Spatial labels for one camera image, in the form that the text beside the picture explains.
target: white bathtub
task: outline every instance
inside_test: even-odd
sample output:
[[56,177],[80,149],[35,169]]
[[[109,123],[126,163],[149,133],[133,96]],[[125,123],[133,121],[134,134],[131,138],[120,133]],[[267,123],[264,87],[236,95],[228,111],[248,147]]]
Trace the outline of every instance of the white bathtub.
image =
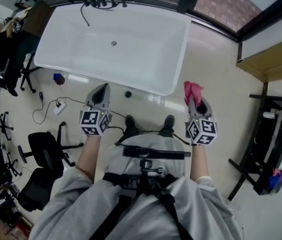
[[35,65],[171,94],[177,85],[191,18],[137,4],[111,10],[57,7],[34,57]]

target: white tile floor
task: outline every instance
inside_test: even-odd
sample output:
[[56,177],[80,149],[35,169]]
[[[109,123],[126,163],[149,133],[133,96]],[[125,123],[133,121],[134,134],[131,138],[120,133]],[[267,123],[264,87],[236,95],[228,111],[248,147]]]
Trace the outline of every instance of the white tile floor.
[[[247,135],[253,124],[251,118],[255,116],[258,104],[254,99],[249,98],[249,94],[261,93],[263,84],[236,67],[238,44],[226,37],[209,30],[207,28],[193,24],[187,43],[183,68],[179,77],[175,92],[170,96],[156,96],[135,89],[131,98],[125,98],[124,93],[129,89],[125,86],[110,84],[111,87],[111,110],[123,115],[132,115],[138,125],[145,130],[158,130],[167,115],[175,116],[175,133],[185,138],[184,122],[187,119],[187,107],[184,103],[184,81],[196,82],[204,87],[202,95],[212,106],[213,115],[218,122],[219,137],[209,147],[206,148],[208,154],[208,166],[214,184],[219,191],[227,197],[239,178],[239,174],[230,166],[228,159],[240,159],[242,151],[245,149]],[[37,168],[33,157],[29,157],[28,163],[24,164],[19,156],[17,146],[21,145],[24,152],[30,151],[28,135],[35,132],[50,131],[57,135],[58,125],[65,121],[66,130],[63,131],[62,144],[77,144],[84,141],[79,128],[79,113],[82,104],[66,100],[67,107],[59,115],[53,112],[55,103],[53,102],[47,112],[46,120],[43,124],[35,124],[32,113],[41,108],[39,90],[43,92],[43,110],[37,111],[34,118],[41,122],[44,118],[48,103],[58,97],[70,97],[84,102],[87,94],[96,86],[103,82],[93,78],[83,78],[78,81],[72,76],[65,75],[65,84],[57,85],[53,81],[55,70],[40,69],[30,76],[32,84],[37,89],[33,94],[27,86],[25,91],[19,90],[18,97],[11,96],[7,91],[2,90],[0,96],[0,113],[9,111],[8,122],[14,127],[11,132],[12,141],[7,143],[13,158],[18,158],[17,167],[29,169],[31,172]],[[112,118],[112,126],[124,127],[124,120],[118,115]],[[102,137],[101,147],[97,161],[96,179],[101,179],[105,166],[107,165],[107,149],[121,137],[119,129],[108,129]],[[73,160],[77,160],[80,149],[69,150]],[[22,170],[23,176],[15,184],[21,190],[29,180],[31,173],[26,169]],[[58,190],[60,180],[53,186],[52,195]],[[24,215],[36,222],[40,211],[27,212],[22,207],[20,210]]]

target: black round object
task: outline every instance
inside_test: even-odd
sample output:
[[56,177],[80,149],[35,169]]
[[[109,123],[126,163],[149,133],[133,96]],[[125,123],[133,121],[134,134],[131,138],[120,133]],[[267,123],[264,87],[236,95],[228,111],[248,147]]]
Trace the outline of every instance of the black round object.
[[125,94],[124,94],[124,96],[126,97],[126,98],[130,98],[131,96],[132,96],[132,93],[131,93],[131,91],[126,91],[125,92]]

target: person's arm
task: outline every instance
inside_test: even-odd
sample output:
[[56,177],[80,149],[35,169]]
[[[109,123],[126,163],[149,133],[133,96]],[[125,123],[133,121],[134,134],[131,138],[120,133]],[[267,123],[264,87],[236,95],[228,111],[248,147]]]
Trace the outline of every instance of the person's arm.
[[83,172],[92,183],[95,182],[100,141],[101,136],[87,137],[81,155],[76,163],[76,168]]
[[202,145],[192,146],[190,179],[195,181],[202,176],[209,176],[206,150]]

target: pink cloth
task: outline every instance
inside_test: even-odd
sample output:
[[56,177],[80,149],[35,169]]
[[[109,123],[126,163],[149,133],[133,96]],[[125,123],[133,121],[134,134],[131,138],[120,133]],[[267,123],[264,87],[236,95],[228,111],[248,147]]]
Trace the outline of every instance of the pink cloth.
[[204,87],[201,87],[195,82],[189,82],[185,81],[184,82],[184,94],[185,98],[184,101],[186,105],[189,105],[190,98],[194,99],[194,104],[196,106],[201,105],[201,90],[203,90]]

